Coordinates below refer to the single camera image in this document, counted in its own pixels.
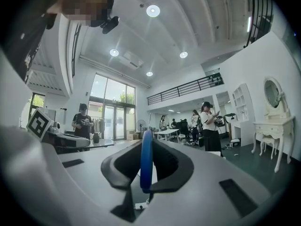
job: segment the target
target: black shirt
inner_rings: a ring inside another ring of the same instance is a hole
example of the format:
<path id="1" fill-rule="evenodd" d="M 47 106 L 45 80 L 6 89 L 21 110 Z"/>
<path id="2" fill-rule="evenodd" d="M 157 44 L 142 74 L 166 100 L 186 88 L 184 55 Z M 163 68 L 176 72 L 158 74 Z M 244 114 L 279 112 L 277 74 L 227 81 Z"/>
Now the black shirt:
<path id="1" fill-rule="evenodd" d="M 2 48 L 19 76 L 26 80 L 27 71 L 39 50 L 45 29 L 55 23 L 55 14 L 47 14 L 57 0 L 27 0 L 9 24 Z"/>
<path id="2" fill-rule="evenodd" d="M 83 126 L 81 123 L 81 120 L 85 120 L 85 119 L 89 119 L 89 122 L 92 123 L 92 119 L 88 115 L 83 116 L 81 113 L 79 113 L 73 117 L 73 121 L 75 121 L 75 124 L 81 125 L 81 129 L 75 128 L 74 135 L 76 137 L 83 137 L 83 138 L 90 139 L 90 126 Z"/>

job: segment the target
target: floor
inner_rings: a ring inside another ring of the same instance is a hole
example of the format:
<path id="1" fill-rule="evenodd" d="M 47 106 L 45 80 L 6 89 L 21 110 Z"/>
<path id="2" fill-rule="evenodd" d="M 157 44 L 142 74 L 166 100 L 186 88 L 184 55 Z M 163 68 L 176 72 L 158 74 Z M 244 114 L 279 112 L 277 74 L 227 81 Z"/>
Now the floor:
<path id="1" fill-rule="evenodd" d="M 221 139 L 222 148 L 229 143 L 229 138 Z M 205 150 L 205 147 L 192 146 L 196 150 Z M 222 150 L 223 155 L 228 161 L 257 179 L 261 182 L 271 194 L 275 194 L 279 190 L 283 190 L 287 187 L 292 177 L 295 174 L 296 166 L 294 163 L 287 164 L 286 155 L 284 154 L 279 171 L 274 172 L 274 168 L 277 162 L 277 156 L 274 156 L 271 160 L 271 150 L 267 147 L 265 153 L 262 156 L 260 154 L 260 145 L 257 145 L 254 154 L 251 153 L 253 145 L 246 145 L 243 147 L 234 147 L 231 149 Z M 146 202 L 149 198 L 148 194 L 144 194 L 140 188 L 140 178 L 137 176 L 132 182 L 133 202 L 140 203 Z M 135 211 L 136 216 L 139 216 L 140 212 Z"/>

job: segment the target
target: ceiling pipe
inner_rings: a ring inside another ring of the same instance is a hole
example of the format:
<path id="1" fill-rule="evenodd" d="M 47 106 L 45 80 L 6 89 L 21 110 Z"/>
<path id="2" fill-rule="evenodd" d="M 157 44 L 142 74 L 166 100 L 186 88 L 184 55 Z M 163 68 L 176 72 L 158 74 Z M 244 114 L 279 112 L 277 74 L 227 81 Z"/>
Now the ceiling pipe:
<path id="1" fill-rule="evenodd" d="M 138 80 L 135 80 L 134 78 L 131 78 L 131 77 L 125 75 L 125 74 L 122 74 L 122 73 L 120 73 L 119 71 L 114 70 L 114 69 L 112 69 L 112 68 L 110 68 L 110 67 L 108 67 L 108 66 L 106 66 L 106 65 L 103 65 L 103 64 L 101 64 L 101 63 L 99 63 L 99 62 L 97 62 L 97 61 L 95 61 L 95 60 L 93 60 L 93 59 L 87 58 L 87 57 L 85 57 L 85 56 L 83 56 L 83 55 L 80 55 L 80 56 L 79 56 L 79 59 L 80 59 L 81 61 L 83 61 L 83 62 L 89 64 L 89 65 L 92 65 L 93 67 L 95 67 L 95 68 L 97 68 L 97 69 L 102 69 L 102 70 L 111 72 L 111 73 L 113 73 L 113 74 L 116 74 L 116 75 L 118 75 L 118 76 L 124 77 L 124 78 L 126 78 L 126 79 L 128 79 L 128 80 L 130 80 L 130 81 L 133 81 L 133 82 L 135 82 L 136 84 L 142 85 L 142 86 L 144 86 L 144 87 L 146 87 L 146 88 L 148 88 L 148 89 L 151 88 L 149 85 L 144 84 L 144 83 L 142 83 L 142 82 L 140 82 L 140 81 L 138 81 Z"/>

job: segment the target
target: standing fan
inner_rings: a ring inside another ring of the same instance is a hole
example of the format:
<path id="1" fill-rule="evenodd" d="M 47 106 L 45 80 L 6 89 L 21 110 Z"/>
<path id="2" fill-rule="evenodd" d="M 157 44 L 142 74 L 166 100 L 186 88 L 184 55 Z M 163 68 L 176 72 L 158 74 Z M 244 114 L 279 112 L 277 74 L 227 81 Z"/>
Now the standing fan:
<path id="1" fill-rule="evenodd" d="M 141 135 L 142 127 L 146 127 L 145 121 L 144 120 L 137 121 L 137 123 L 136 123 L 136 129 L 137 129 L 137 131 L 140 132 L 140 139 L 142 139 L 142 135 Z"/>

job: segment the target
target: blue object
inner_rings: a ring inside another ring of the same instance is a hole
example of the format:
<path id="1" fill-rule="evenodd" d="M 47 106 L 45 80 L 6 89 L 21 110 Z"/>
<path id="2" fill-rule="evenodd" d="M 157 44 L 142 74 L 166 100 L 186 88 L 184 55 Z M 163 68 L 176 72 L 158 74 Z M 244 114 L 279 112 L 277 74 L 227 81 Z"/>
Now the blue object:
<path id="1" fill-rule="evenodd" d="M 143 134 L 141 162 L 140 162 L 140 187 L 145 194 L 150 193 L 152 179 L 152 132 L 147 130 Z"/>

